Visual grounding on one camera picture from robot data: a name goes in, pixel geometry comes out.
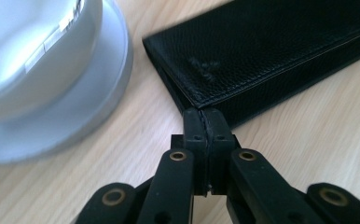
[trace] wood grain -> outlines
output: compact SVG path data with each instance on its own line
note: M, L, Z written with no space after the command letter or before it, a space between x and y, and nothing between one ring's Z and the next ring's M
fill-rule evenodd
M134 64L110 119L52 156L0 165L0 223L70 223L93 192L151 177L182 118L145 55L142 37L225 1L118 0ZM329 182L360 199L360 61L234 130L294 187ZM224 197L196 198L194 223L230 223Z

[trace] magnifying glass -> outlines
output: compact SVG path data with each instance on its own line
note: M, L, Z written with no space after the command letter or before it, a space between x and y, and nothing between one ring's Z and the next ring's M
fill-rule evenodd
M0 0L0 162L90 133L131 70L132 45L111 0Z

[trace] black leather case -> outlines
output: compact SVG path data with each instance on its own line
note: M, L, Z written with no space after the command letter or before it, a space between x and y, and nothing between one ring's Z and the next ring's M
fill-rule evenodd
M360 0L234 1L144 45L181 111L234 127L360 59Z

